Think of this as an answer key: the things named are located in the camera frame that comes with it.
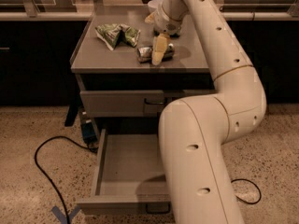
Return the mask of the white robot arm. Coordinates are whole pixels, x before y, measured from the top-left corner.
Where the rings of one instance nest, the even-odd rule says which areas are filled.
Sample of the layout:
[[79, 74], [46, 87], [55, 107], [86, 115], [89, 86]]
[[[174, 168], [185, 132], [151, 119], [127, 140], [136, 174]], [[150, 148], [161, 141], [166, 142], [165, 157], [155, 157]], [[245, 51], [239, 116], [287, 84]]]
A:
[[177, 99], [159, 120], [159, 145], [176, 224], [245, 224], [221, 147], [263, 120], [263, 85], [213, 0], [163, 0], [154, 28], [174, 34], [191, 16], [215, 91]]

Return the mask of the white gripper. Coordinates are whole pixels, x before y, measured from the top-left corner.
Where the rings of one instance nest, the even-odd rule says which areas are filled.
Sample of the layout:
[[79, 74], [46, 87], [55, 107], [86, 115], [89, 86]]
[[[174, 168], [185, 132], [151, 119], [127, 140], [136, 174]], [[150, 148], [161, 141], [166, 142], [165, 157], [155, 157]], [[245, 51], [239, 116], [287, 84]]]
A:
[[[183, 20], [183, 9], [178, 6], [160, 4], [154, 13], [150, 13], [145, 23], [153, 24], [154, 29], [168, 30], [171, 32], [179, 31]], [[153, 38], [151, 62], [159, 65], [170, 43], [170, 35], [160, 33]]]

